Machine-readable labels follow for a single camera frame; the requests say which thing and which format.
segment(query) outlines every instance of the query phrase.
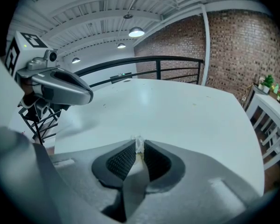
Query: ceiling beam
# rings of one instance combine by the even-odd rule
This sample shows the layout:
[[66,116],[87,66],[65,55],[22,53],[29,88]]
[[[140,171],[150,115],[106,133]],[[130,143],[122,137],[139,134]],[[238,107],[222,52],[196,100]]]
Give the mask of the ceiling beam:
[[[143,12],[143,11],[130,11],[130,14],[134,15],[134,17],[137,18],[143,18],[143,19],[148,19],[151,21],[161,21],[161,16],[158,14],[154,13],[149,13],[149,12]],[[93,20],[102,20],[102,19],[109,19],[112,17],[123,17],[126,15],[126,10],[110,10],[110,11],[102,11],[102,12],[96,12],[96,13],[91,13],[87,14],[84,16],[80,16],[77,18],[74,18],[70,21],[67,21],[54,29],[50,30],[46,34],[42,36],[42,39],[48,40],[59,33],[70,29],[76,25],[82,24],[82,23],[87,23],[87,22],[92,22]]]
[[[107,33],[102,33],[102,34],[93,35],[93,36],[89,36],[89,37],[80,39],[78,41],[75,41],[73,43],[70,43],[70,44],[58,49],[58,51],[61,51],[61,53],[58,53],[58,56],[64,56],[65,52],[67,52],[67,51],[71,52],[71,49],[81,46],[83,44],[86,44],[89,42],[100,41],[102,39],[106,39],[106,38],[110,38],[110,37],[117,37],[117,35],[118,35],[118,32],[107,32]],[[128,36],[128,31],[121,31],[120,36]]]

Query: table surface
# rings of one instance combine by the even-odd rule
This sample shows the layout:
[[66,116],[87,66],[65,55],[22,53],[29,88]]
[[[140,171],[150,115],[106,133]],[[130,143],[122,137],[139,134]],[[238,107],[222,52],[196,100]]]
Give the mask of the table surface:
[[272,110],[272,112],[275,115],[277,115],[278,118],[280,119],[280,103],[276,99],[274,99],[269,95],[257,94],[256,96],[261,102],[263,102],[266,106],[268,106]]
[[258,139],[230,93],[181,82],[127,79],[95,91],[88,105],[63,111],[58,123],[56,154],[141,135],[206,154],[263,194]]

